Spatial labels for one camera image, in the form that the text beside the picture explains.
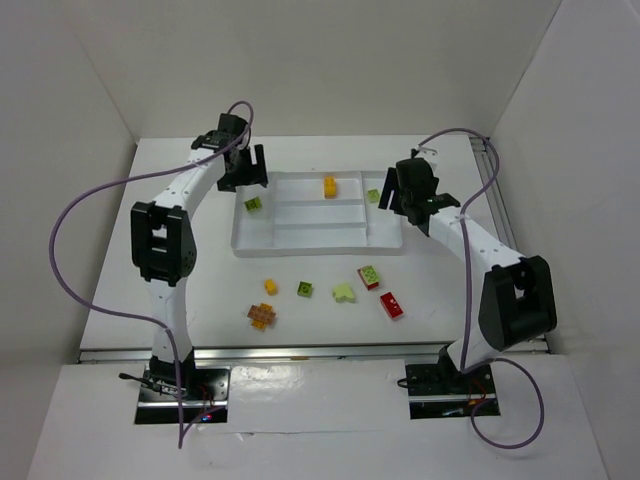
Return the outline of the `dark green lego brick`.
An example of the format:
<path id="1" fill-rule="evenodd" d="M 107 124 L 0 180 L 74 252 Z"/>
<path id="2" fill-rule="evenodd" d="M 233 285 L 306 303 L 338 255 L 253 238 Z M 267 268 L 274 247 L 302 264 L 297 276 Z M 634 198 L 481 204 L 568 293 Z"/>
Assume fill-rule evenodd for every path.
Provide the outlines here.
<path id="1" fill-rule="evenodd" d="M 297 288 L 297 295 L 304 298 L 310 298 L 313 293 L 313 285 L 309 282 L 300 281 Z"/>

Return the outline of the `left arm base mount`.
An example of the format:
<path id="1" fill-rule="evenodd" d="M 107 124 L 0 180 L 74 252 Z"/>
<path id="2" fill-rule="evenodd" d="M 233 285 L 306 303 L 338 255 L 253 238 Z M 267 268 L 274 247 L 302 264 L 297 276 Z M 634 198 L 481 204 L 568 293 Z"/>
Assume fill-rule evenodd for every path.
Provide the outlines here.
<path id="1" fill-rule="evenodd" d="M 182 401 L 184 424 L 222 424 L 228 420 L 228 395 L 231 369 L 198 369 L 189 387 L 183 385 Z M 139 385 L 136 425 L 177 424 L 178 389 L 175 385 L 161 380 L 153 380 L 148 368 L 142 374 L 120 373 L 120 380 L 136 382 Z"/>

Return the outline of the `yellow tall lego brick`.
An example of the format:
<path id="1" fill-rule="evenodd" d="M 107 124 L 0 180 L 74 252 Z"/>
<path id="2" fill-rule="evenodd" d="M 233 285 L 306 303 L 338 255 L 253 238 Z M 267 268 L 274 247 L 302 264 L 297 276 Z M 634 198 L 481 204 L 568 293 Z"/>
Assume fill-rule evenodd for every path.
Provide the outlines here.
<path id="1" fill-rule="evenodd" d="M 333 199 L 337 196 L 337 183 L 334 176 L 324 177 L 323 194 L 325 199 Z"/>

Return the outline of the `small yellow lego brick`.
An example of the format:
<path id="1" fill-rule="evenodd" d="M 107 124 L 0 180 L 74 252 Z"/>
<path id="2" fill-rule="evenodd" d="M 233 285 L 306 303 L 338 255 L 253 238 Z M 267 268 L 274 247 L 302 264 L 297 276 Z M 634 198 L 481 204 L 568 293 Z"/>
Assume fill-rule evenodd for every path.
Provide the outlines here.
<path id="1" fill-rule="evenodd" d="M 264 288 L 269 296 L 273 296 L 278 293 L 278 286 L 273 279 L 266 279 L 264 281 Z"/>

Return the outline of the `light green lego brick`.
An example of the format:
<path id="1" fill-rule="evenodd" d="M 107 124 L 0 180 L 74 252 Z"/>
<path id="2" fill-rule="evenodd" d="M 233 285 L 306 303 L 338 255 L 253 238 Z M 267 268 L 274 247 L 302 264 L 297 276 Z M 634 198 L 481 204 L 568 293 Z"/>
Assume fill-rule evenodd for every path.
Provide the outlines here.
<path id="1" fill-rule="evenodd" d="M 250 198 L 244 202 L 244 207 L 248 213 L 255 213 L 262 209 L 262 201 L 259 196 Z"/>

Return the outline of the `orange yellow lego cross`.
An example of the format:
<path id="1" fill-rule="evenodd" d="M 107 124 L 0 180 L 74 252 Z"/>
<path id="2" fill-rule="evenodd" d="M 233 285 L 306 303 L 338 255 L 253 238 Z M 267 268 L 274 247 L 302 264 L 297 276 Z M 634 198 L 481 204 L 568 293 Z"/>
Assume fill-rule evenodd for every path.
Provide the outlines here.
<path id="1" fill-rule="evenodd" d="M 247 318 L 253 328 L 265 331 L 275 323 L 276 312 L 271 305 L 265 303 L 252 305 L 247 313 Z"/>

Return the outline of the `red lego with green top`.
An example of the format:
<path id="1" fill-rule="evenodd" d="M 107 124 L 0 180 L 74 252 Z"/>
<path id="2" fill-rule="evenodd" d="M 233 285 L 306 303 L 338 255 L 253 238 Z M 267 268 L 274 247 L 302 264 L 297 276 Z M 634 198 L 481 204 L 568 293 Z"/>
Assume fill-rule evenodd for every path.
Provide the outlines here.
<path id="1" fill-rule="evenodd" d="M 380 277 L 372 265 L 366 265 L 357 270 L 358 276 L 368 291 L 380 286 Z"/>

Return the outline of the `pale green large lego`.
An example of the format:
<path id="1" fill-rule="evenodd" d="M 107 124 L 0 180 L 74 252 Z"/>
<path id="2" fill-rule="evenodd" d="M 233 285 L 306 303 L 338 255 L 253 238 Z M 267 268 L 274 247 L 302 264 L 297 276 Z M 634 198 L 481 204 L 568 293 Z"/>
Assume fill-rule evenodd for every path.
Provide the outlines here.
<path id="1" fill-rule="evenodd" d="M 340 283 L 332 288 L 332 297 L 337 303 L 354 303 L 356 296 L 348 283 Z"/>

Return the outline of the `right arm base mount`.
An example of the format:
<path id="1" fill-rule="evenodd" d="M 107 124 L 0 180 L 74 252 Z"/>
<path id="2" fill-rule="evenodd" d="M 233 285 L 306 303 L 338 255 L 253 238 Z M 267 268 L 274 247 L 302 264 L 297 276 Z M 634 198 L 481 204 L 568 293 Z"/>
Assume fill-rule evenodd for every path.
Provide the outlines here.
<path id="1" fill-rule="evenodd" d="M 478 416 L 501 415 L 491 368 L 460 373 L 444 351 L 436 363 L 407 364 L 396 384 L 408 394 L 412 420 L 470 417 L 474 409 Z"/>

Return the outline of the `red lego brick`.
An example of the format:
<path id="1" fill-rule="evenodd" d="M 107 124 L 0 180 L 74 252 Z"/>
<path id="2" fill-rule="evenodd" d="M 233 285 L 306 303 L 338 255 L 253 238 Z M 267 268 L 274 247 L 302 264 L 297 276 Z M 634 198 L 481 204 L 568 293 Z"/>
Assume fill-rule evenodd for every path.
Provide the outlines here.
<path id="1" fill-rule="evenodd" d="M 380 296 L 381 305 L 391 320 L 400 318 L 404 311 L 392 292 L 384 293 Z"/>

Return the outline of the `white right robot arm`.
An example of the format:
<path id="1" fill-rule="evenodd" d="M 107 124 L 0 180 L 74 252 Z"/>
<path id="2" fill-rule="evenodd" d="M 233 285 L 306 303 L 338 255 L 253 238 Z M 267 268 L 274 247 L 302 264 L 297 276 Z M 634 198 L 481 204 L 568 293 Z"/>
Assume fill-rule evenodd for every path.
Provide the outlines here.
<path id="1" fill-rule="evenodd" d="M 464 262 L 463 336 L 439 352 L 439 374 L 456 378 L 557 327 L 551 270 L 540 256 L 506 246 L 439 193 L 431 164 L 416 155 L 387 171 L 379 207 L 405 217 Z"/>

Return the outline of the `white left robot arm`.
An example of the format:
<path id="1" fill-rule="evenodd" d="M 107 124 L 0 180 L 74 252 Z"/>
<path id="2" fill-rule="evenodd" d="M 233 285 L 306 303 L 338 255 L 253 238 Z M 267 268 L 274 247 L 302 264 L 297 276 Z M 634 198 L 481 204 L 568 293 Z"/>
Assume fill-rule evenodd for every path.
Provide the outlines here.
<path id="1" fill-rule="evenodd" d="M 189 391 L 197 378 L 186 318 L 187 278 L 197 261 L 191 221 L 213 187 L 267 186 L 264 148 L 250 146 L 247 120 L 223 113 L 216 129 L 192 142 L 186 165 L 171 177 L 153 199 L 132 206 L 131 254 L 148 288 L 151 317 L 162 324 L 152 346 L 151 380 Z"/>

